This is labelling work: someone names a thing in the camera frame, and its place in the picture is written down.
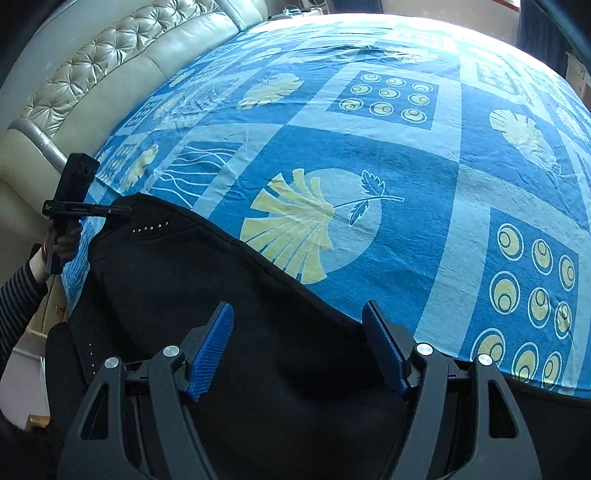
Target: striped sleeve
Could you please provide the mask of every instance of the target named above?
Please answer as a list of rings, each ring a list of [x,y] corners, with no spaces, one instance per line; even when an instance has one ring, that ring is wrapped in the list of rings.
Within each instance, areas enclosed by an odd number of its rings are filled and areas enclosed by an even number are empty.
[[[37,283],[29,262],[0,288],[0,378],[12,349],[46,294],[47,285]]]

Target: cream leather sofa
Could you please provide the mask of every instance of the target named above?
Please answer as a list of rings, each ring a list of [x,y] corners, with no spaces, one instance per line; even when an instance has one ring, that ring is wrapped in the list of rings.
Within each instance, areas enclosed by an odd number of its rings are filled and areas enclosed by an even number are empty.
[[[42,238],[67,156],[94,155],[189,61],[268,16],[264,0],[69,0],[0,89],[0,228]]]

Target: wooden cabinet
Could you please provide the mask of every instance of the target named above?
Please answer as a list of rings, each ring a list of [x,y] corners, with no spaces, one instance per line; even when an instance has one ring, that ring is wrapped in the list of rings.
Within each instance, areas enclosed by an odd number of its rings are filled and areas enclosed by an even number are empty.
[[[591,110],[591,76],[583,64],[571,53],[567,53],[569,64],[566,70],[566,81],[573,88],[587,109]]]

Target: metal screw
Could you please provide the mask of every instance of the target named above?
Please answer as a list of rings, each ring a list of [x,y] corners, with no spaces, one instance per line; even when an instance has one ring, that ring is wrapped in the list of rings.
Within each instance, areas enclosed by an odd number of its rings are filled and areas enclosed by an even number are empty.
[[[105,360],[105,367],[107,368],[115,368],[117,365],[119,365],[119,359],[115,356]]]
[[[164,356],[173,357],[177,356],[180,351],[180,348],[176,345],[168,345],[162,353],[164,354]]]
[[[481,353],[480,355],[478,355],[478,361],[486,367],[492,365],[492,357],[487,353]]]
[[[423,356],[428,356],[433,353],[433,347],[428,343],[419,343],[417,345],[417,352]]]

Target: bed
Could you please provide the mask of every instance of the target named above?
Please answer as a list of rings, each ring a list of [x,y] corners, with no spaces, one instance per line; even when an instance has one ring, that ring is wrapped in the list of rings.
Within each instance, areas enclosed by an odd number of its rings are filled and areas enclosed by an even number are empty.
[[[197,212],[359,320],[591,393],[591,118],[544,64],[442,22],[267,22],[112,131],[88,201]],[[82,253],[100,230],[85,221]],[[74,308],[88,271],[64,272]]]

